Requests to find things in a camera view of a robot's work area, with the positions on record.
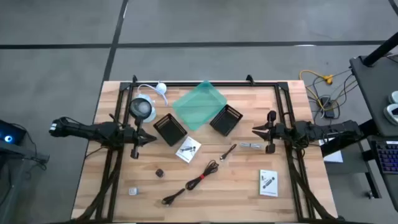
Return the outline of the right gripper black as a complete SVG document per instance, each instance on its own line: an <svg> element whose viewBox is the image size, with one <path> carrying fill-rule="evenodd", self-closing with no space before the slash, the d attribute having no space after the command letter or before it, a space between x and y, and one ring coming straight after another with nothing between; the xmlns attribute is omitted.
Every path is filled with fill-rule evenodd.
<svg viewBox="0 0 398 224"><path fill-rule="evenodd" d="M283 139L287 134L287 128L285 127L284 124L282 124L282 123L274 124L274 121L276 120L276 116L277 116L277 113L272 110L272 111L268 112L268 114L267 114L267 123L266 124L253 127L253 130L257 130L257 131L252 131L252 133L259 136L264 141L268 142L268 145L266 146L266 154L275 153L274 139L275 138Z"/></svg>

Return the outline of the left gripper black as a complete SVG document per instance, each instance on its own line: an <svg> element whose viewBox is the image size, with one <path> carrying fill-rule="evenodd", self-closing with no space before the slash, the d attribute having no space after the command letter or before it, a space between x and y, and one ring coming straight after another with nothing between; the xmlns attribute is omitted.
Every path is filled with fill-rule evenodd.
<svg viewBox="0 0 398 224"><path fill-rule="evenodd" d="M133 159L137 159L139 157L139 153L137 148L140 145L140 140L141 140L141 126L142 126L142 119L136 118L134 120L134 124L136 125L136 129L134 129L130 124L126 124L124 127L123 131L123 143L124 144L133 144L133 148L131 149L131 155L130 157ZM151 139L145 139L143 141L143 145L146 145L150 142L156 141L156 137L147 133L146 131L143 131L143 136L145 138L151 138Z"/></svg>

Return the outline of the black slotted plastic basket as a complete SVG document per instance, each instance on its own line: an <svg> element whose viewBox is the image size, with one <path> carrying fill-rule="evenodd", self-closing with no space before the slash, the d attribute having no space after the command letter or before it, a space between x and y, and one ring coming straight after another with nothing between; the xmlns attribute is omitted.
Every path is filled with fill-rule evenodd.
<svg viewBox="0 0 398 224"><path fill-rule="evenodd" d="M243 115L230 105L225 105L210 122L210 126L223 136L227 136L239 123Z"/></svg>
<svg viewBox="0 0 398 224"><path fill-rule="evenodd" d="M187 131L170 113L158 120L153 127L169 146L175 145L187 135Z"/></svg>

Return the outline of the white instruction booklet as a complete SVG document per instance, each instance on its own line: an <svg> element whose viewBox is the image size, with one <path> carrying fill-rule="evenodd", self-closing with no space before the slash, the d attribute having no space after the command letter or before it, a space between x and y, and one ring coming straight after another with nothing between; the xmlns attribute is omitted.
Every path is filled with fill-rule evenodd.
<svg viewBox="0 0 398 224"><path fill-rule="evenodd" d="M195 154L199 151L200 147L201 143L189 136L184 140L175 155L189 164L195 157Z"/></svg>

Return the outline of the white booklet green spine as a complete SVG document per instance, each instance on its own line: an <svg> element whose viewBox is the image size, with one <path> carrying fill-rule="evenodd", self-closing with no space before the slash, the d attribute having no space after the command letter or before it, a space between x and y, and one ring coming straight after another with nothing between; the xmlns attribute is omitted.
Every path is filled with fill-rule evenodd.
<svg viewBox="0 0 398 224"><path fill-rule="evenodd" d="M276 171L259 171L259 195L277 197L278 196L278 175Z"/></svg>

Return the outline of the black cable red tie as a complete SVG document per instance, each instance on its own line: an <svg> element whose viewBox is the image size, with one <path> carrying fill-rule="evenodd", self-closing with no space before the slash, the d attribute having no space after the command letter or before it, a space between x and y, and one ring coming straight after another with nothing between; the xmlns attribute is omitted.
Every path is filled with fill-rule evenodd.
<svg viewBox="0 0 398 224"><path fill-rule="evenodd" d="M219 164L215 160L211 160L204 171L195 179L188 181L185 184L187 190L193 190L206 176L218 171Z"/></svg>

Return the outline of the translucent teal plastic bin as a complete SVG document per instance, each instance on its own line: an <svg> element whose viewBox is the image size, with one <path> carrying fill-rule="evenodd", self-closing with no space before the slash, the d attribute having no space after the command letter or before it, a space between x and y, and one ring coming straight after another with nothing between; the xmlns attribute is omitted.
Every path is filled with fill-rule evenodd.
<svg viewBox="0 0 398 224"><path fill-rule="evenodd" d="M227 99L208 81L203 81L172 105L176 115L192 131L213 118Z"/></svg>

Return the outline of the black power adapter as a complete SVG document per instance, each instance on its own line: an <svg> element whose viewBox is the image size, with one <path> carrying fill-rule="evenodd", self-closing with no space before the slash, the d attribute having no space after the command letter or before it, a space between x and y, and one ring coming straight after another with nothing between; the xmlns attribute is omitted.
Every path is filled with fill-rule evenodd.
<svg viewBox="0 0 398 224"><path fill-rule="evenodd" d="M330 97L321 97L320 103L323 106L323 117L328 119L333 119L335 117L335 112L333 109L333 102Z"/></svg>

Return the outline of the white paper sheet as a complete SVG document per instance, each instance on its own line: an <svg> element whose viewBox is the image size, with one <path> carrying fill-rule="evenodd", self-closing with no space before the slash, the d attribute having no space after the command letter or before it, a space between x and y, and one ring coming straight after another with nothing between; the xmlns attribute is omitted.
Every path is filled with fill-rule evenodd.
<svg viewBox="0 0 398 224"><path fill-rule="evenodd" d="M331 141L331 140L333 140L333 139L334 139L334 138L321 139L321 140L319 140L318 142L319 142L319 145L322 146L322 145L324 145L324 143L326 143L326 142L328 142L328 141ZM323 160L324 160L325 162L343 163L343 156L342 156L341 151L336 151L336 152L334 152L334 153L332 153L332 154L329 154L328 156L325 156L325 157L323 158Z"/></svg>

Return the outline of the dark grey cart top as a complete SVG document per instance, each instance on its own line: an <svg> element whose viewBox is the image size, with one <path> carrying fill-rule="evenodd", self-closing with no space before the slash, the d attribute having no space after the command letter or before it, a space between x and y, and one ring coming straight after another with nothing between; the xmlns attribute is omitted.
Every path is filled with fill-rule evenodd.
<svg viewBox="0 0 398 224"><path fill-rule="evenodd" d="M349 63L379 134L398 136L398 125L392 124L383 113L389 95L398 91L398 63L385 57L372 67L363 65L359 57L350 59Z"/></svg>

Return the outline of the backlit black keyboard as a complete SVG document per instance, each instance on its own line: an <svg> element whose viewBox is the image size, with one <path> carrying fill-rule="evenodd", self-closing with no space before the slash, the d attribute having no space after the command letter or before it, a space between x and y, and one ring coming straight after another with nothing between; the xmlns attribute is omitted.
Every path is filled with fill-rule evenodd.
<svg viewBox="0 0 398 224"><path fill-rule="evenodd" d="M376 154L383 173L398 175L398 141L377 141Z"/></svg>

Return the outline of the computer case blue light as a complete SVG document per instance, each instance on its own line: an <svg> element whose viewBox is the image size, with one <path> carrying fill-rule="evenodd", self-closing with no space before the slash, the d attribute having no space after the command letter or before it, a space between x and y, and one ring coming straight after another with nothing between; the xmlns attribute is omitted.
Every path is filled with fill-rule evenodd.
<svg viewBox="0 0 398 224"><path fill-rule="evenodd" d="M24 129L0 120L0 141L20 146L25 135L26 131Z"/></svg>

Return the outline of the black equipment stand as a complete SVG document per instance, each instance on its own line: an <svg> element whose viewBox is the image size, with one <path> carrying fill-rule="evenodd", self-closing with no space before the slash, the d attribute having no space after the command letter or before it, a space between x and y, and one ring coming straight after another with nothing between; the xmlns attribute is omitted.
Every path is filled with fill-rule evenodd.
<svg viewBox="0 0 398 224"><path fill-rule="evenodd" d="M49 155L0 141L0 224L10 224L30 163L46 165Z"/></svg>

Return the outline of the black pole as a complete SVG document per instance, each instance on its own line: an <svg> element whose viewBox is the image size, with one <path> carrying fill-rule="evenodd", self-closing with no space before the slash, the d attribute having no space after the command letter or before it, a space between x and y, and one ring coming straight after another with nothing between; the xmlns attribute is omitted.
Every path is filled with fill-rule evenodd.
<svg viewBox="0 0 398 224"><path fill-rule="evenodd" d="M390 50L398 45L398 32L396 32L392 37L387 39L383 44L381 44L376 50L371 52L368 56L362 59L363 65L367 67L372 67L380 58L385 56Z"/></svg>

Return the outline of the black metal table frame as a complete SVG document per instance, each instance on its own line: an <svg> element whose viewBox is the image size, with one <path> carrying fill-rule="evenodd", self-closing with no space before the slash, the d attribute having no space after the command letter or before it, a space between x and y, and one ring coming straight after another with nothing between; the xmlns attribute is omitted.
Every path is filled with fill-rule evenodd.
<svg viewBox="0 0 398 224"><path fill-rule="evenodd" d="M298 222L303 223L337 223L338 219L327 212L310 190L307 170L303 158L303 150L310 143L310 137L303 131L297 131L297 136L290 136L283 128L291 125L298 130L299 122L295 119L294 109L290 97L288 82L255 82L251 76L245 81L171 81L165 82L167 88L182 90L189 88L189 92L177 101L165 98L168 107L174 113L160 119L156 128L162 129L166 121L170 121L181 135L186 135L185 128L191 131L199 130L208 123L212 130L221 137L228 136L241 120L239 113L230 106L231 100L221 94L221 88L237 90L243 87L246 90L255 88L271 88L274 91L276 116L279 122L274 125L275 130L281 130L271 136L279 138L284 143L286 165L289 169L292 201Z"/></svg>

